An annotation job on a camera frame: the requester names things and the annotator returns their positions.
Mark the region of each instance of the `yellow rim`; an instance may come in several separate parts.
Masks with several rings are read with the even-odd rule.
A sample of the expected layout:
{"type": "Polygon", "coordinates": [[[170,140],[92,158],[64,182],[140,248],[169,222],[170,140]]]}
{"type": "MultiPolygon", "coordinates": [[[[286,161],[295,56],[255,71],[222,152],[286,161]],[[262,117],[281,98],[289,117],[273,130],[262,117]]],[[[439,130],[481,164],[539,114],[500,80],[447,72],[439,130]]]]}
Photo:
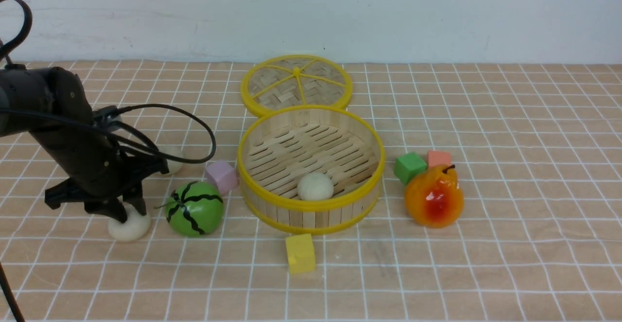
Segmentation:
{"type": "Polygon", "coordinates": [[[355,218],[352,218],[351,220],[348,220],[346,222],[342,222],[341,224],[338,224],[338,225],[334,225],[330,227],[322,227],[320,229],[304,229],[302,227],[293,227],[293,226],[285,225],[280,222],[274,221],[271,218],[262,214],[260,211],[258,211],[257,208],[255,208],[255,205],[251,203],[251,201],[247,198],[244,190],[242,190],[242,197],[244,198],[244,202],[246,202],[246,205],[248,205],[248,208],[251,209],[251,212],[255,214],[255,216],[259,220],[273,227],[274,229],[283,231],[284,233],[311,234],[312,236],[319,236],[319,235],[332,234],[332,233],[336,233],[339,231],[343,231],[344,229],[347,229],[351,227],[352,225],[355,225],[359,221],[363,220],[369,213],[371,213],[371,211],[376,206],[376,203],[378,202],[378,198],[380,198],[380,190],[378,190],[378,192],[376,193],[376,196],[374,197],[369,207],[367,207],[367,209],[365,209],[364,212],[360,213],[355,218]]]}
{"type": "Polygon", "coordinates": [[[367,123],[363,119],[359,118],[358,116],[350,112],[347,112],[346,110],[338,109],[335,107],[322,106],[322,105],[302,105],[302,106],[292,106],[292,107],[287,107],[285,109],[280,109],[266,116],[263,116],[259,118],[257,121],[255,121],[255,123],[253,123],[253,125],[251,125],[251,127],[249,127],[249,129],[246,130],[246,132],[242,136],[242,140],[240,140],[240,146],[238,147],[237,158],[238,158],[238,172],[240,174],[240,178],[242,178],[242,180],[246,183],[249,189],[251,189],[254,193],[260,196],[260,198],[262,198],[263,200],[266,200],[272,204],[278,204],[279,207],[290,209],[290,210],[329,211],[332,209],[343,207],[344,205],[354,203],[360,198],[362,198],[363,196],[365,196],[367,193],[371,192],[373,187],[380,181],[380,178],[382,178],[382,173],[384,172],[385,155],[384,155],[384,146],[382,145],[382,140],[380,139],[380,136],[371,127],[371,125],[369,125],[369,123],[367,123]],[[359,121],[362,125],[365,126],[365,128],[367,128],[371,132],[373,137],[376,139],[376,143],[378,144],[378,147],[380,148],[380,157],[378,158],[377,169],[374,171],[373,174],[371,174],[371,177],[369,178],[369,180],[367,180],[361,187],[359,187],[358,189],[348,194],[344,194],[344,196],[331,198],[330,200],[308,202],[308,201],[302,201],[302,200],[292,200],[291,198],[285,198],[282,196],[278,196],[277,194],[267,191],[266,189],[261,187],[259,184],[257,184],[255,180],[253,180],[253,178],[251,178],[251,175],[246,171],[246,167],[244,166],[244,158],[242,157],[242,146],[245,145],[246,139],[248,138],[249,134],[251,134],[251,132],[255,128],[257,128],[257,126],[262,124],[267,119],[270,119],[274,116],[278,116],[279,114],[283,114],[285,112],[289,112],[293,110],[304,110],[304,109],[330,110],[333,112],[338,112],[340,114],[345,114],[346,116],[349,116],[350,118],[359,121]]]}
{"type": "MultiPolygon", "coordinates": [[[[261,118],[263,116],[266,116],[267,114],[270,114],[271,112],[274,112],[273,110],[267,109],[266,107],[258,104],[257,101],[255,101],[255,97],[260,95],[260,94],[263,94],[264,92],[268,91],[269,89],[272,89],[273,87],[275,87],[279,83],[282,83],[283,81],[285,81],[287,79],[291,79],[291,78],[294,77],[294,74],[292,74],[291,76],[288,76],[288,77],[286,77],[284,79],[281,79],[277,83],[273,83],[272,85],[269,85],[268,87],[264,88],[259,94],[255,95],[255,96],[251,96],[251,94],[248,92],[248,83],[249,83],[249,81],[251,81],[251,78],[253,77],[253,75],[258,70],[260,70],[261,68],[264,68],[264,67],[277,68],[277,69],[282,69],[282,70],[284,70],[286,72],[291,72],[290,70],[288,70],[286,68],[280,68],[278,66],[271,65],[271,63],[275,63],[275,62],[278,62],[278,61],[282,61],[284,59],[291,59],[291,58],[304,58],[304,59],[311,59],[312,60],[309,63],[307,63],[306,65],[304,65],[304,67],[302,69],[300,69],[300,70],[304,70],[308,65],[311,65],[311,63],[313,63],[315,61],[321,61],[321,62],[327,63],[328,65],[331,65],[336,70],[338,70],[339,73],[344,77],[344,81],[345,81],[344,84],[337,83],[337,82],[331,81],[329,79],[324,79],[324,78],[319,78],[319,77],[316,77],[316,76],[312,76],[310,74],[302,74],[302,76],[309,77],[309,78],[322,79],[324,81],[332,83],[333,85],[339,85],[339,86],[343,87],[344,88],[344,94],[333,105],[331,105],[331,107],[336,107],[338,109],[345,109],[346,107],[348,107],[349,101],[352,98],[352,79],[349,76],[348,72],[346,72],[344,70],[344,68],[342,68],[342,66],[338,65],[337,63],[334,63],[331,60],[328,60],[328,59],[325,59],[325,58],[320,58],[320,57],[314,56],[314,55],[286,55],[286,56],[280,56],[280,57],[277,57],[277,58],[269,59],[267,61],[264,61],[264,62],[258,64],[257,66],[251,68],[251,70],[249,70],[247,72],[247,74],[244,76],[244,78],[242,78],[242,84],[240,85],[240,92],[241,92],[241,95],[242,95],[242,101],[243,101],[244,105],[246,106],[246,109],[248,109],[248,111],[251,112],[251,114],[253,114],[257,118],[261,118]]],[[[304,96],[304,93],[303,93],[303,90],[302,90],[302,84],[300,83],[300,78],[296,77],[296,79],[298,81],[298,89],[300,89],[300,94],[302,94],[302,96],[301,96],[302,103],[303,103],[303,105],[306,105],[305,96],[304,96]]]]}

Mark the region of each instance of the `white wall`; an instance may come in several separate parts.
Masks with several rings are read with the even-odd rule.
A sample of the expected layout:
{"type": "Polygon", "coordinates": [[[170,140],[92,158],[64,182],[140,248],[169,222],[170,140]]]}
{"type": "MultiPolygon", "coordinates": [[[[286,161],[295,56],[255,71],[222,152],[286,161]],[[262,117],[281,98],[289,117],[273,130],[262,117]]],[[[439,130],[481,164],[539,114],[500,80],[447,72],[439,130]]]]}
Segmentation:
{"type": "MultiPolygon", "coordinates": [[[[15,59],[622,63],[622,0],[26,0],[15,59]]],[[[0,5],[0,37],[17,34],[0,5]]]]}

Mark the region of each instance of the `purple cube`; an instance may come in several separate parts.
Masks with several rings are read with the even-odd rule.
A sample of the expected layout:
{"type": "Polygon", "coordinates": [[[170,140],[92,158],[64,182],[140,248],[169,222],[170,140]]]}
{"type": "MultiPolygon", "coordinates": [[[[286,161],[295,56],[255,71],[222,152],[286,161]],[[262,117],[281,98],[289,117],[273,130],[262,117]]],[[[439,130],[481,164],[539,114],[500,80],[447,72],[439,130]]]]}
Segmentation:
{"type": "Polygon", "coordinates": [[[238,187],[238,176],[235,169],[224,160],[215,161],[205,167],[208,183],[218,188],[220,195],[225,195],[232,189],[238,187]]]}

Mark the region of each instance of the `black stripe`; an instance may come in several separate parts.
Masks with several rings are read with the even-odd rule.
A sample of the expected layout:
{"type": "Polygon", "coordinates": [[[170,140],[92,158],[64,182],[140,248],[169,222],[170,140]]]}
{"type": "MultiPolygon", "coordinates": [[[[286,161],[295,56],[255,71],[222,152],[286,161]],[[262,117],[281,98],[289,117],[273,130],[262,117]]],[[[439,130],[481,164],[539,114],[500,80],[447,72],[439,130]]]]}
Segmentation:
{"type": "Polygon", "coordinates": [[[175,213],[177,213],[180,206],[181,205],[178,202],[177,204],[175,204],[174,208],[171,208],[171,210],[169,210],[169,213],[166,214],[166,222],[171,223],[171,218],[173,217],[173,215],[175,215],[175,213]]]}
{"type": "Polygon", "coordinates": [[[190,196],[188,198],[184,198],[184,202],[198,202],[200,200],[219,200],[221,203],[224,203],[223,199],[220,198],[218,194],[202,194],[200,196],[190,196]]]}
{"type": "Polygon", "coordinates": [[[186,185],[186,188],[184,189],[184,192],[182,192],[182,202],[186,201],[186,194],[188,193],[188,191],[190,190],[192,185],[194,185],[196,183],[198,183],[198,181],[193,181],[191,183],[188,183],[188,185],[186,185]]]}
{"type": "Polygon", "coordinates": [[[192,226],[192,229],[194,231],[198,232],[199,234],[204,235],[205,231],[203,231],[200,227],[198,227],[198,224],[196,223],[194,218],[192,216],[190,216],[190,211],[188,210],[188,208],[186,208],[185,205],[182,205],[182,208],[184,209],[184,218],[186,218],[186,220],[190,221],[190,225],[192,226]]]}

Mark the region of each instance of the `green cube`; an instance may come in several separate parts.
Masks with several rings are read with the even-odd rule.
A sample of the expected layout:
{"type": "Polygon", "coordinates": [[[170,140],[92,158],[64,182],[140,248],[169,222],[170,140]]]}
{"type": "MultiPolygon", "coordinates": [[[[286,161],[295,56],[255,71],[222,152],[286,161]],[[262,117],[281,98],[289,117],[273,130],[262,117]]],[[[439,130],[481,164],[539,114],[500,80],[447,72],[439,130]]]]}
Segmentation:
{"type": "Polygon", "coordinates": [[[411,152],[401,156],[395,161],[393,174],[406,186],[415,176],[423,173],[426,169],[426,161],[415,152],[411,152]]]}

